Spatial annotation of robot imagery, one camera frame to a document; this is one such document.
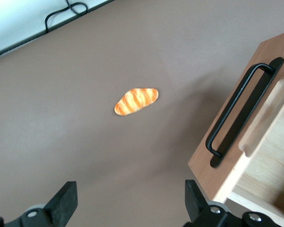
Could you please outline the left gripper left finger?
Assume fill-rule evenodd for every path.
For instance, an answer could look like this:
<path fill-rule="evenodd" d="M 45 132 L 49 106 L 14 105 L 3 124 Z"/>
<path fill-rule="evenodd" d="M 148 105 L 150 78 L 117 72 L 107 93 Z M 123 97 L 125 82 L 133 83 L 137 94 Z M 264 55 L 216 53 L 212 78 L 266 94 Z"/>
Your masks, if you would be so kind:
<path fill-rule="evenodd" d="M 20 218 L 22 227 L 64 227 L 77 208 L 77 183 L 68 181 L 44 205 L 32 208 Z"/>

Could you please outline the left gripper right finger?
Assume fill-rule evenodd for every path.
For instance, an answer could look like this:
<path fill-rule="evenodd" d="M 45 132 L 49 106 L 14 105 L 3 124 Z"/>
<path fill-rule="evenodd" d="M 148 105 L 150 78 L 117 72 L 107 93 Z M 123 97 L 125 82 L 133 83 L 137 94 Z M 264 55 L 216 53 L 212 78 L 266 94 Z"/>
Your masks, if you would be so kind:
<path fill-rule="evenodd" d="M 234 216 L 220 202 L 207 201 L 196 181 L 185 180 L 185 206 L 190 217 L 186 227 L 241 227 L 241 218 Z"/>

